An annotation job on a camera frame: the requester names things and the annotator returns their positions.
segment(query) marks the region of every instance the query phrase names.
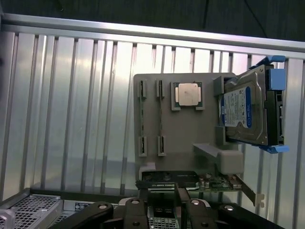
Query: hard drive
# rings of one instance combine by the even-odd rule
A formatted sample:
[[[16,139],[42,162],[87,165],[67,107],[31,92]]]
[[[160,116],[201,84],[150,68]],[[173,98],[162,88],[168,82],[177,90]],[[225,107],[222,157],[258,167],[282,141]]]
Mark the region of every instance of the hard drive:
[[[282,90],[270,87],[272,65],[260,65],[224,84],[220,123],[229,140],[252,145],[283,145]]]

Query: dark background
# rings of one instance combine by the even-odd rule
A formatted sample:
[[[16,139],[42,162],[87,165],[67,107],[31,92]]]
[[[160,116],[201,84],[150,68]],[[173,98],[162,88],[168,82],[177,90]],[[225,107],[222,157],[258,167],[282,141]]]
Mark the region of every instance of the dark background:
[[[1,1],[7,13],[265,37],[244,0],[209,0],[206,26],[206,0]],[[305,0],[247,1],[268,38],[305,41]]]

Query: aluminum panel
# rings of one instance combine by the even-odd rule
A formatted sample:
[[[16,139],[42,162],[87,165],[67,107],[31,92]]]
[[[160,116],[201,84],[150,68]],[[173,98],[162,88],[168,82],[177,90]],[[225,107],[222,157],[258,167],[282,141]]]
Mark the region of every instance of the aluminum panel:
[[[298,157],[295,178],[295,201],[294,201],[294,221],[293,228],[305,228],[305,65],[303,63],[303,79],[302,79],[302,97],[301,97],[301,112],[300,112],[300,127],[299,127],[299,142],[298,142]]]
[[[124,134],[127,113],[128,85],[130,82],[130,69],[132,64],[132,43],[119,42],[117,45],[116,64],[114,66],[112,96],[108,102],[112,106],[109,119],[110,129],[106,132],[107,140],[107,167],[105,176],[105,193],[117,193],[121,183],[119,177],[122,174],[122,159],[124,148]]]
[[[71,84],[73,38],[60,37],[56,45],[56,59],[48,100],[41,188],[61,189],[62,169],[64,165],[68,103]]]
[[[75,54],[73,81],[71,82],[71,103],[68,123],[67,158],[64,172],[64,189],[67,191],[81,191],[81,176],[83,162],[87,164],[88,152],[85,150],[85,136],[87,128],[87,112],[92,80],[93,40],[78,40]]]
[[[115,64],[117,46],[113,42],[106,42],[104,57],[97,56],[97,71],[96,74],[101,74],[101,97],[99,104],[96,104],[99,111],[98,128],[97,128],[97,144],[95,149],[95,161],[93,170],[93,191],[101,193],[105,185],[105,171],[107,167],[107,147],[105,140],[109,134],[109,118],[111,110],[111,100],[109,98],[112,93],[113,85],[113,65]]]
[[[214,51],[214,58],[213,58],[213,73],[218,73],[221,70],[221,52]]]
[[[48,114],[51,73],[52,71],[54,71],[54,64],[52,63],[55,62],[56,58],[56,52],[54,52],[54,42],[54,37],[46,37],[45,62],[42,71],[41,100],[40,102],[37,102],[37,105],[39,106],[39,117],[37,143],[34,149],[34,174],[33,177],[31,177],[33,180],[31,186],[34,186],[35,188],[41,187],[41,174],[43,169],[42,161],[44,156],[45,131]]]
[[[94,43],[93,58],[92,58],[92,79],[90,84],[90,96],[88,99],[88,111],[87,111],[87,131],[85,135],[85,151],[87,151],[87,162],[83,161],[82,178],[81,178],[81,191],[94,193],[95,190],[95,164],[102,162],[102,157],[97,158],[100,153],[97,154],[98,141],[98,126],[99,126],[99,113],[100,102],[102,96],[102,84],[103,78],[103,65],[105,63],[105,50],[106,42],[98,41]],[[99,190],[101,187],[101,180],[97,186]]]
[[[15,65],[15,80],[12,95],[11,120],[7,148],[6,174],[3,198],[6,199],[19,191],[21,166],[24,157],[24,142],[29,133],[28,125],[29,88],[33,80],[32,61],[35,36],[19,34]]]
[[[30,103],[28,115],[28,135],[24,144],[24,156],[21,168],[20,190],[25,187],[33,186],[34,168],[35,168],[35,151],[38,139],[38,125],[41,104],[41,92],[43,82],[43,72],[46,58],[47,36],[40,35],[37,38],[37,51],[35,58],[35,72],[33,77],[33,86],[30,90]]]
[[[175,52],[174,52],[174,50],[172,50],[171,46],[164,47],[162,73],[172,73],[173,72],[174,55],[175,55]]]
[[[282,176],[278,223],[284,228],[292,227],[295,189],[295,168],[300,120],[303,60],[289,59],[288,80],[285,101],[285,144],[290,151],[282,154]]]
[[[15,22],[7,25],[4,21],[2,29],[8,32],[0,33],[0,44],[5,43],[0,45],[0,57],[5,60],[0,66],[5,76],[0,97],[0,196],[3,186],[9,195],[23,186],[133,194],[130,98],[134,74],[242,73],[262,55],[278,54],[290,58],[284,103],[285,137],[291,152],[270,155],[248,145],[241,147],[245,150],[244,180],[265,194],[265,208],[254,209],[245,196],[237,199],[235,195],[232,200],[283,227],[303,227],[304,152],[303,146],[298,146],[304,141],[299,128],[304,116],[299,108],[304,103],[303,43],[100,22],[5,17]],[[32,44],[24,44],[25,36],[31,37]],[[26,103],[17,107],[17,96]],[[20,131],[13,135],[17,128]],[[10,157],[13,151],[17,157]],[[12,165],[16,164],[19,166],[13,171]],[[16,178],[12,191],[7,185],[10,176]]]
[[[285,63],[275,63],[275,68],[285,68]],[[275,194],[278,177],[278,154],[271,155],[264,152],[262,172],[262,193],[265,194],[265,207],[260,208],[260,215],[270,221],[275,217]]]
[[[191,49],[176,48],[174,73],[190,73]]]
[[[210,70],[210,50],[195,50],[194,73],[208,73]]]
[[[1,32],[0,41],[0,76],[2,77],[0,91],[0,200],[2,200],[18,38],[12,32]]]

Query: metal screw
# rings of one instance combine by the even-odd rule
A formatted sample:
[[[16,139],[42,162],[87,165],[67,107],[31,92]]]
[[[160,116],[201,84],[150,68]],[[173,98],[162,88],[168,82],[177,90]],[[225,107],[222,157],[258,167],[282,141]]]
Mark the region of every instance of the metal screw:
[[[194,204],[194,205],[198,205],[199,201],[198,200],[192,200],[191,203]]]
[[[226,205],[225,207],[224,207],[226,210],[228,210],[228,211],[233,211],[233,207],[232,206],[230,206],[230,205]]]
[[[100,205],[99,206],[99,209],[105,209],[105,208],[107,208],[107,205]]]

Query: gray mounting plate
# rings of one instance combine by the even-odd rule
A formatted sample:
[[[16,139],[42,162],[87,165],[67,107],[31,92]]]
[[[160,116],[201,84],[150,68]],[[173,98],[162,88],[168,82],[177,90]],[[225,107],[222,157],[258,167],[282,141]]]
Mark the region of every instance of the gray mounting plate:
[[[140,99],[138,85],[145,81],[145,100],[143,107],[144,136],[146,156],[139,156],[136,147],[135,158],[139,167],[155,163],[156,170],[193,170],[197,173],[214,173],[214,163],[208,162],[202,154],[193,152],[194,143],[206,143],[222,150],[238,149],[237,145],[218,146],[216,144],[215,126],[219,124],[218,97],[214,96],[213,79],[234,77],[233,73],[176,73],[176,74],[137,74],[133,79],[134,88],[134,131],[135,145],[139,145],[141,136]],[[160,98],[157,97],[156,81],[162,80],[164,98],[162,99],[162,125],[165,136],[165,156],[158,156],[160,135]],[[181,107],[172,111],[171,83],[202,83],[204,110],[194,106]]]

